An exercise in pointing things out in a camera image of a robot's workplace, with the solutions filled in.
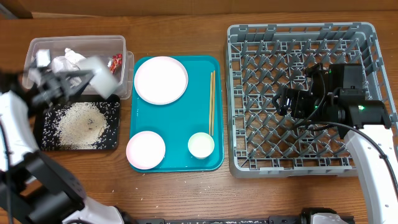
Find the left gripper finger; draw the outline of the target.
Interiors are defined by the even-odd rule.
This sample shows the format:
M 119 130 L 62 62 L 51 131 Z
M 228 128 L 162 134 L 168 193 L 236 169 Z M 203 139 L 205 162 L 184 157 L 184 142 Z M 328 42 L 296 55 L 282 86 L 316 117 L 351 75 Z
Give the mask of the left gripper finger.
M 89 85 L 92 78 L 93 76 L 61 77 L 61 97 L 58 99 L 58 102 L 68 103 L 78 98 Z
M 93 78 L 93 72 L 91 70 L 59 71 L 55 73 L 55 75 L 62 78 Z

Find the white napkin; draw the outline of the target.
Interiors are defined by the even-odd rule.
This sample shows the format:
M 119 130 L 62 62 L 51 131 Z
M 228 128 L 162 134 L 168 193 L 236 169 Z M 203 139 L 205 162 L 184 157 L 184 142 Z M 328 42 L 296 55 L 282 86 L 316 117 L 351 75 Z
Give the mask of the white napkin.
M 86 57 L 76 53 L 74 50 L 65 48 L 65 55 L 55 57 L 50 64 L 50 68 L 53 73 L 80 70 L 78 64 L 85 59 Z

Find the grey bowl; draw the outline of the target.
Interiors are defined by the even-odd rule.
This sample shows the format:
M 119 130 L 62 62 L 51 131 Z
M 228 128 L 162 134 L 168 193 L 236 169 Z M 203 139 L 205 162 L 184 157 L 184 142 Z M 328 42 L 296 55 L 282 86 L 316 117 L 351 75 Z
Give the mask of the grey bowl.
M 103 61 L 97 57 L 89 57 L 77 63 L 81 70 L 90 70 L 94 77 L 90 85 L 104 99 L 109 98 L 118 88 L 118 82 Z

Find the red snack wrapper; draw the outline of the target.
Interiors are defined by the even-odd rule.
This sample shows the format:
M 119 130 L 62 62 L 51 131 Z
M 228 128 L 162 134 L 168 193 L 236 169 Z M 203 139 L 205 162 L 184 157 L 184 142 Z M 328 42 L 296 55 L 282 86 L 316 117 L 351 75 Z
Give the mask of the red snack wrapper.
M 108 61 L 109 71 L 112 74 L 115 74 L 116 71 L 118 70 L 118 68 L 122 65 L 122 63 L 123 63 L 122 54 L 113 55 L 111 58 L 109 58 L 109 61 Z

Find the large white plate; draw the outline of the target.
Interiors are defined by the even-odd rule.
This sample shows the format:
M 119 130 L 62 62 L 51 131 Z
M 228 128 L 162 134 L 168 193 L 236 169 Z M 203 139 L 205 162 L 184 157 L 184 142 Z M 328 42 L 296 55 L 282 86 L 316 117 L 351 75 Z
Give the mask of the large white plate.
M 177 59 L 153 57 L 139 66 L 134 89 L 147 103 L 167 105 L 178 100 L 187 89 L 188 72 Z

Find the wooden chopstick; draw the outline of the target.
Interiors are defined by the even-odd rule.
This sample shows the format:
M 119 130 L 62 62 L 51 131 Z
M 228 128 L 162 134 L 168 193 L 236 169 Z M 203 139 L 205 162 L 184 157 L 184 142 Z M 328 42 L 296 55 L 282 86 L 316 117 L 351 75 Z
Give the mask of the wooden chopstick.
M 211 135 L 212 129 L 212 101 L 213 101 L 213 72 L 211 72 L 210 78 L 210 102 L 209 102 L 209 135 Z
M 214 135 L 214 120 L 215 120 L 215 77 L 216 72 L 213 71 L 212 74 L 212 111 L 211 111 L 211 135 Z

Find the small pink plate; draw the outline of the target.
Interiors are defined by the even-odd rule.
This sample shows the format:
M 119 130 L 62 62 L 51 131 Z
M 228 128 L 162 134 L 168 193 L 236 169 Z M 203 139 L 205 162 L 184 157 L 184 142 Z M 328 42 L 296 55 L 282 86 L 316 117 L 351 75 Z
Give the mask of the small pink plate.
M 129 140 L 126 157 L 130 165 L 149 170 L 159 165 L 165 156 L 165 142 L 153 131 L 141 131 Z

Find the small white cup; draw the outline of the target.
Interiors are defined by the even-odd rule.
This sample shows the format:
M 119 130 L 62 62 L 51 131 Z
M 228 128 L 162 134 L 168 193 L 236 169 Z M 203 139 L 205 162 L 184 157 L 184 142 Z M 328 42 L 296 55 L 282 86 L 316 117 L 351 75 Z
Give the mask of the small white cup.
M 206 159 L 213 153 L 214 148 L 215 142 L 207 133 L 195 133 L 188 140 L 188 150 L 197 159 Z

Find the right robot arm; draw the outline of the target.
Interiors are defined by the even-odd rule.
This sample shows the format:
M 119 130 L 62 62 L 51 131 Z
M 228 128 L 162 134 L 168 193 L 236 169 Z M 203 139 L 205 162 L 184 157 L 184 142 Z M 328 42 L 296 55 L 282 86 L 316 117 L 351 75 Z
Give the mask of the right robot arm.
M 397 223 L 397 155 L 385 104 L 366 99 L 358 63 L 322 63 L 304 69 L 308 90 L 281 87 L 272 99 L 277 113 L 300 120 L 296 128 L 337 128 L 354 160 L 370 223 Z

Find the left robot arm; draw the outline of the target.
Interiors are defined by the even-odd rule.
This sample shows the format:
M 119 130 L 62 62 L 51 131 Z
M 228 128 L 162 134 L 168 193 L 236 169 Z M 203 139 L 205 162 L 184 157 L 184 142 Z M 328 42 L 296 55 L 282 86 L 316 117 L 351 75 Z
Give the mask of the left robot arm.
M 39 82 L 25 91 L 21 72 L 1 72 L 1 208 L 21 223 L 135 223 L 127 212 L 88 197 L 80 181 L 40 151 L 29 118 L 80 96 L 94 78 L 78 70 L 35 68 Z

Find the clear plastic waste bin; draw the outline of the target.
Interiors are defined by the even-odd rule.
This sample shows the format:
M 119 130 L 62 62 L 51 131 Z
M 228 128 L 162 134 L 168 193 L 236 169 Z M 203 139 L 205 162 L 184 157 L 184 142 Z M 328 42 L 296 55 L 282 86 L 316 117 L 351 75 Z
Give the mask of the clear plastic waste bin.
M 37 52 L 48 50 L 50 68 L 56 72 L 75 71 L 88 68 L 84 62 L 98 57 L 110 70 L 118 83 L 114 92 L 122 100 L 131 96 L 134 70 L 134 55 L 126 48 L 121 35 L 83 35 L 65 37 L 41 37 L 30 42 L 24 68 L 34 62 Z

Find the grey dishwasher rack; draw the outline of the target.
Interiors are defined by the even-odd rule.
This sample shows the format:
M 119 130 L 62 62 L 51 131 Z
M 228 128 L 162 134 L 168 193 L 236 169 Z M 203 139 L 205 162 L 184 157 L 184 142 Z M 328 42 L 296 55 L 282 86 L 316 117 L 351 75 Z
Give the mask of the grey dishwasher rack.
M 337 128 L 306 128 L 275 105 L 284 90 L 308 90 L 304 70 L 335 63 L 362 67 L 367 99 L 397 110 L 374 26 L 368 22 L 238 24 L 227 31 L 229 169 L 237 178 L 354 176 L 354 161 Z

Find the teal serving tray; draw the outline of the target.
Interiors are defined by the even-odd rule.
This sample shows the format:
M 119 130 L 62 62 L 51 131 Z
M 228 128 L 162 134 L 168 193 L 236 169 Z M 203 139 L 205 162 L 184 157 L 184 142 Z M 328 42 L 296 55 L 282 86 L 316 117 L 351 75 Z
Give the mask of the teal serving tray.
M 223 100 L 220 65 L 210 55 L 180 55 L 176 58 L 188 72 L 184 94 L 173 103 L 153 105 L 132 91 L 130 135 L 153 131 L 165 142 L 161 163 L 154 172 L 195 172 L 218 169 L 224 161 Z M 216 73 L 214 151 L 205 159 L 195 158 L 188 150 L 188 140 L 199 132 L 208 132 L 210 76 Z

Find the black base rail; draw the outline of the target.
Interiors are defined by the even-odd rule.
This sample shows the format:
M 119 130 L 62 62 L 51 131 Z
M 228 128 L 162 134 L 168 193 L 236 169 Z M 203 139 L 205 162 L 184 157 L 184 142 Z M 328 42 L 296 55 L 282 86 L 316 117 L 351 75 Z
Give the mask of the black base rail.
M 165 220 L 163 218 L 135 219 L 133 224 L 311 224 L 311 223 L 355 223 L 353 217 L 340 217 L 333 213 L 316 213 L 313 215 L 269 216 L 267 218 L 237 219 L 196 219 L 196 220 Z

